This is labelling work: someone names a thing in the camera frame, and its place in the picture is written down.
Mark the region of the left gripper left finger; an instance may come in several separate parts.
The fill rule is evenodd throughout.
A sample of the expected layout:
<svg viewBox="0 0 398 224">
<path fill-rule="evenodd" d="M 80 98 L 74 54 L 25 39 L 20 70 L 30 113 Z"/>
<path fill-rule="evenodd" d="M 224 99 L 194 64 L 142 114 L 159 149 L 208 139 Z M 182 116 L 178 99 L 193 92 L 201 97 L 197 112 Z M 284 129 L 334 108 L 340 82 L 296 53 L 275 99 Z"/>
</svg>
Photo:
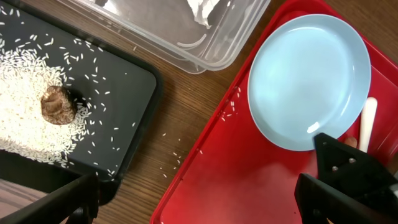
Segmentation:
<svg viewBox="0 0 398 224">
<path fill-rule="evenodd" d="M 92 223 L 98 215 L 100 185 L 84 175 L 38 201 L 1 218 L 2 224 Z"/>
</svg>

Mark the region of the white rice grains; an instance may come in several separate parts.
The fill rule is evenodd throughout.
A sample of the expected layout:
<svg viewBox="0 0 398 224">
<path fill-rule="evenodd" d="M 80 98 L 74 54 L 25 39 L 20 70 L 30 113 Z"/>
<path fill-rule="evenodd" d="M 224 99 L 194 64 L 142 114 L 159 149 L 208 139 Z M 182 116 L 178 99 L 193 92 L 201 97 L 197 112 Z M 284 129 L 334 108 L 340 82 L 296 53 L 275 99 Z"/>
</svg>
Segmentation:
<svg viewBox="0 0 398 224">
<path fill-rule="evenodd" d="M 6 50 L 1 36 L 1 149 L 48 165 L 69 166 L 68 155 L 90 131 L 89 106 L 77 102 L 67 85 L 68 71 L 80 60 L 64 53 L 67 66 L 54 67 L 36 48 Z M 62 86 L 76 105 L 75 119 L 54 125 L 43 119 L 40 99 L 50 86 Z"/>
</svg>

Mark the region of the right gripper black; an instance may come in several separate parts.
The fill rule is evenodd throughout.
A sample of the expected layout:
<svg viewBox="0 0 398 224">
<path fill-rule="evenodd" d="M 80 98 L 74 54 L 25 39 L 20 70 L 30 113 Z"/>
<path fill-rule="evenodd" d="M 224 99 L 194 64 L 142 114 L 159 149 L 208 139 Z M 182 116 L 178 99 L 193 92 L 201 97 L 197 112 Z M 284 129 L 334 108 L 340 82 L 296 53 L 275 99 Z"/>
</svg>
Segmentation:
<svg viewBox="0 0 398 224">
<path fill-rule="evenodd" d="M 369 208 L 397 214 L 397 179 L 377 159 L 325 133 L 313 141 L 320 181 Z"/>
</svg>

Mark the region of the white paper napkin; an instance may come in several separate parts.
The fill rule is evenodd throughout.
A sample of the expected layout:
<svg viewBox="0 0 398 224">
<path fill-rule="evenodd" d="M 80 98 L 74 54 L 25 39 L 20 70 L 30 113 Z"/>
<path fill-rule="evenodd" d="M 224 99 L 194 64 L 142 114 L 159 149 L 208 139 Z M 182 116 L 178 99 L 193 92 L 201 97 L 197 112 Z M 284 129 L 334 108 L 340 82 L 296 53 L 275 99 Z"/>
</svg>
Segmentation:
<svg viewBox="0 0 398 224">
<path fill-rule="evenodd" d="M 211 28 L 208 23 L 208 17 L 219 1 L 220 0 L 187 0 L 193 12 L 195 22 L 205 26 L 207 29 Z"/>
</svg>

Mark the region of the orange carrot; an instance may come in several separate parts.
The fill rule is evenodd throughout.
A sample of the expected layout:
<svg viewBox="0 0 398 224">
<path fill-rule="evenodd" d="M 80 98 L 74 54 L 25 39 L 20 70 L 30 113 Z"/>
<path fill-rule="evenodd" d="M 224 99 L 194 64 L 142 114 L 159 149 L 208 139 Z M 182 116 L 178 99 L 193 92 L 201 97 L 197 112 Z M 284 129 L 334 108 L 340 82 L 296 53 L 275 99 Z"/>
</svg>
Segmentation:
<svg viewBox="0 0 398 224">
<path fill-rule="evenodd" d="M 358 146 L 358 141 L 356 138 L 354 138 L 353 136 L 349 136 L 344 140 L 344 143 L 348 146 L 351 146 L 353 148 L 357 148 Z"/>
</svg>

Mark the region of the large light blue plate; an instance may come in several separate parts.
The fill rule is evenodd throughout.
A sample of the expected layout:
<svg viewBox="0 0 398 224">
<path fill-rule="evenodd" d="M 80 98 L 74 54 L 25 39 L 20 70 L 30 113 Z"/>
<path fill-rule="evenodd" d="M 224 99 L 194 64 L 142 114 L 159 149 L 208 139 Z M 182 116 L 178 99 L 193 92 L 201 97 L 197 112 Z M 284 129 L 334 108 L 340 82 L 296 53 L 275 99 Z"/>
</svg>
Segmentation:
<svg viewBox="0 0 398 224">
<path fill-rule="evenodd" d="M 249 110 L 270 142 L 309 151 L 317 134 L 338 138 L 349 130 L 370 85 L 371 61 L 359 33 L 335 16 L 307 14 L 261 45 L 249 72 Z"/>
</svg>

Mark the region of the brown food scrap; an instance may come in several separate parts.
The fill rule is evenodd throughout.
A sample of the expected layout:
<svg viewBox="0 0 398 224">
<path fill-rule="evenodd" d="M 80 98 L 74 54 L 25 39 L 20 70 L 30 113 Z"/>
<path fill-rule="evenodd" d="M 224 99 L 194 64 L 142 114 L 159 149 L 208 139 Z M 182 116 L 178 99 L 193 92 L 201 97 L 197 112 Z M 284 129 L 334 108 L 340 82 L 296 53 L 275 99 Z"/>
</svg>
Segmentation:
<svg viewBox="0 0 398 224">
<path fill-rule="evenodd" d="M 77 108 L 69 92 L 62 86 L 50 86 L 40 99 L 44 120 L 54 125 L 70 124 L 76 117 Z"/>
</svg>

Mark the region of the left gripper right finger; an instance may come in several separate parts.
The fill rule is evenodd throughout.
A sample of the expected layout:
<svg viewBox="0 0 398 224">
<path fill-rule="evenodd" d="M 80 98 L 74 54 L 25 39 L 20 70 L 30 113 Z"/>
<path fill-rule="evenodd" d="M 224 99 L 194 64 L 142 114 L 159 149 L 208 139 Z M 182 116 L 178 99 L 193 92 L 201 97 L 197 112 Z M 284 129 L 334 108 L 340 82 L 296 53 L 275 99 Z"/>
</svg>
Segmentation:
<svg viewBox="0 0 398 224">
<path fill-rule="evenodd" d="M 295 200 L 303 223 L 397 223 L 308 174 L 300 174 Z"/>
</svg>

